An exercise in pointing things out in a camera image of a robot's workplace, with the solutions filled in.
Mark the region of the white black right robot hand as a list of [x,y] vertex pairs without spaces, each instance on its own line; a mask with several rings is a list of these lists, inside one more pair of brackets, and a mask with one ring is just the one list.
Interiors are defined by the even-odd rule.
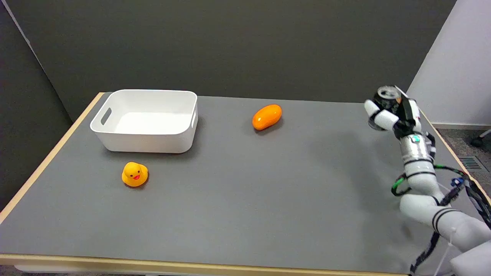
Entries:
[[374,96],[364,102],[364,108],[369,126],[376,131],[393,131],[397,139],[422,133],[416,101],[397,86],[379,87]]

